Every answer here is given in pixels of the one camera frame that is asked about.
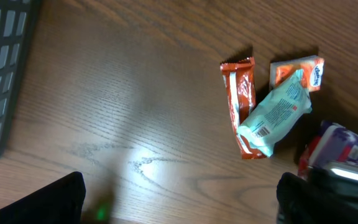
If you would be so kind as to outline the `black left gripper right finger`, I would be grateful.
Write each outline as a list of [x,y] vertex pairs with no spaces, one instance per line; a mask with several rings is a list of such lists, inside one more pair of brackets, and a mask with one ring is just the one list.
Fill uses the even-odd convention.
[[358,209],[295,174],[278,182],[277,224],[358,224]]

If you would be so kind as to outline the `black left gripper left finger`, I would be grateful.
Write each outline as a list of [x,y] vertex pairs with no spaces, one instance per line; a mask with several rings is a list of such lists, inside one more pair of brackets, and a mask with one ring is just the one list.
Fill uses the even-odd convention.
[[0,209],[0,224],[79,223],[85,195],[82,173],[72,172]]

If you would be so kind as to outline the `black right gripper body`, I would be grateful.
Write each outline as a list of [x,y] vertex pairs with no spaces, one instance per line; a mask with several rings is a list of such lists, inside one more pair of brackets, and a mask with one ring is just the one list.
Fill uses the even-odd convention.
[[330,162],[309,167],[308,182],[358,209],[358,166]]

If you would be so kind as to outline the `mint green wipes pack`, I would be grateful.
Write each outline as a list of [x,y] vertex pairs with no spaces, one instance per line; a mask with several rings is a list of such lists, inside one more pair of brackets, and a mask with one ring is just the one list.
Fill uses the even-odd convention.
[[296,70],[274,88],[238,127],[250,147],[265,156],[273,154],[274,145],[282,140],[298,119],[312,111],[310,94],[301,84],[303,70]]

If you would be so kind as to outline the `small orange tissue pack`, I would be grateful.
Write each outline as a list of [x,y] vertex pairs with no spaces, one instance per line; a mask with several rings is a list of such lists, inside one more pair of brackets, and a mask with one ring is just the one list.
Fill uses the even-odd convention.
[[312,55],[282,62],[270,64],[270,89],[279,86],[296,70],[303,70],[301,85],[309,92],[318,91],[321,88],[324,70],[324,58]]

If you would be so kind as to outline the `orange-red snack bar wrapper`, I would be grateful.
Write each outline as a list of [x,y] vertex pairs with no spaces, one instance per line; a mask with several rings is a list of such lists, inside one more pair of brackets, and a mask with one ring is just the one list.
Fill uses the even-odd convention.
[[231,124],[236,141],[241,149],[242,159],[264,159],[260,150],[250,146],[248,140],[237,133],[238,127],[256,107],[253,57],[235,63],[220,64],[227,93]]

